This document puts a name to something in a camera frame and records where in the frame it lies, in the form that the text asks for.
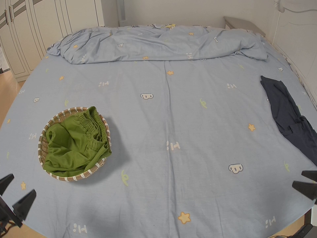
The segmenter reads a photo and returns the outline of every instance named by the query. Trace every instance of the black trousers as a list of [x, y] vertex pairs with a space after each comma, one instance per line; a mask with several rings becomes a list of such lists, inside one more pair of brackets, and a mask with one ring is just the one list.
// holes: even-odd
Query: black trousers
[[298, 106], [282, 81], [261, 76], [279, 131], [317, 166], [317, 133], [301, 116]]

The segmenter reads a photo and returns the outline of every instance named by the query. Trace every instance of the nightstand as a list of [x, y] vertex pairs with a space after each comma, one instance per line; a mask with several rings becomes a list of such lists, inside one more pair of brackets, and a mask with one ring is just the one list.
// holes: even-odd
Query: nightstand
[[254, 33], [259, 33], [265, 37], [265, 33], [250, 21], [226, 16], [224, 16], [224, 21], [226, 23], [226, 29], [242, 28], [245, 30], [251, 30]]

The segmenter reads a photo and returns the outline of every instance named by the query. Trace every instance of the white headboard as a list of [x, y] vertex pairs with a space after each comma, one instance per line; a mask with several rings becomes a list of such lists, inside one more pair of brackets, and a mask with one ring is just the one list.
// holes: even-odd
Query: white headboard
[[274, 4], [277, 10], [268, 39], [287, 57], [317, 108], [317, 3], [274, 0]]

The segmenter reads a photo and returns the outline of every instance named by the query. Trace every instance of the mattress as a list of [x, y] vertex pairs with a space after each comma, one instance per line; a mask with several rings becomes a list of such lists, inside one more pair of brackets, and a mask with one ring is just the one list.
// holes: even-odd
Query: mattress
[[[0, 177], [15, 176], [8, 205], [36, 190], [30, 228], [48, 238], [267, 238], [314, 205], [292, 182], [317, 168], [279, 132], [260, 84], [283, 81], [317, 128], [285, 58], [242, 30], [161, 27], [68, 36], [23, 85], [0, 130]], [[38, 160], [42, 129], [90, 106], [109, 124], [112, 155], [87, 179], [50, 177]]]

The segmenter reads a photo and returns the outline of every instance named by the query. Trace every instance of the basket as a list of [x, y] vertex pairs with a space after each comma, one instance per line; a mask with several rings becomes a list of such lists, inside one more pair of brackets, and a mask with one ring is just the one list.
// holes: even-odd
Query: basket
[[[55, 123], [64, 121], [70, 115], [73, 115], [73, 114], [75, 114], [77, 112], [83, 112], [85, 110], [87, 110], [87, 108], [85, 108], [85, 107], [75, 107], [75, 108], [66, 109], [66, 110], [58, 113], [57, 115], [55, 115], [46, 124], [46, 126], [44, 127], [44, 129], [42, 131], [42, 134], [40, 135], [39, 144], [38, 144], [38, 157], [39, 157], [39, 161], [40, 161], [40, 164], [41, 164], [42, 168], [44, 166], [46, 155], [48, 154], [48, 149], [47, 149], [48, 142], [47, 142], [46, 136], [45, 136], [45, 133], [46, 133], [47, 129], [51, 125], [53, 125]], [[105, 118], [102, 115], [100, 115], [100, 114], [99, 114], [99, 116], [100, 116], [101, 120], [103, 121], [103, 123], [105, 124], [106, 132], [107, 132], [107, 140], [108, 140], [108, 144], [109, 144], [109, 147], [110, 147], [111, 146], [111, 139], [110, 139], [109, 126], [108, 126], [107, 121], [105, 120]], [[51, 177], [53, 177], [53, 178], [55, 178], [57, 180], [77, 181], [77, 180], [85, 179], [85, 178], [89, 177], [90, 175], [92, 175], [99, 168], [101, 168], [105, 164], [105, 162], [106, 162], [106, 158], [102, 158], [91, 169], [87, 170], [84, 173], [81, 173], [80, 175], [73, 176], [73, 177], [59, 177], [59, 176], [56, 176], [56, 175], [54, 175], [54, 174], [52, 174], [50, 172], [47, 172], [47, 171], [45, 171], [45, 172], [47, 172]]]

